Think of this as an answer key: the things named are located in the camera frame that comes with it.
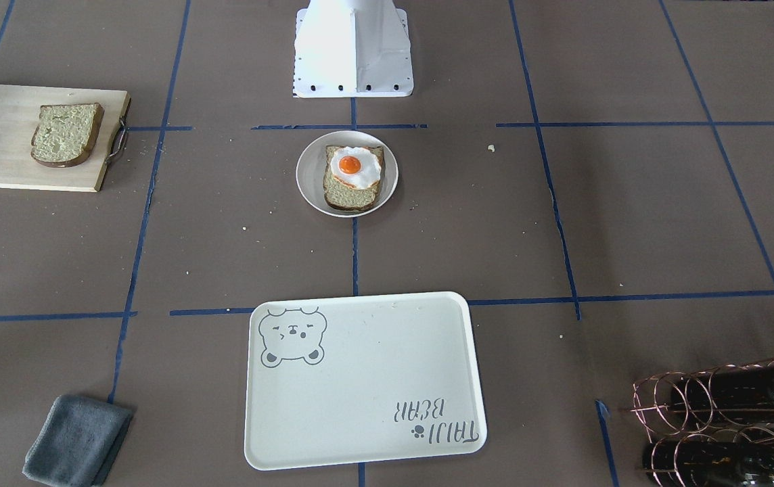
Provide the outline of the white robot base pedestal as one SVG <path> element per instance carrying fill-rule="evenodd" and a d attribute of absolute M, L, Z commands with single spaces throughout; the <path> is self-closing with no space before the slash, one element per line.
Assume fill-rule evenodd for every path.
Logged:
<path fill-rule="evenodd" d="M 408 16 L 392 1 L 311 1 L 296 13 L 292 95 L 408 97 Z"/>

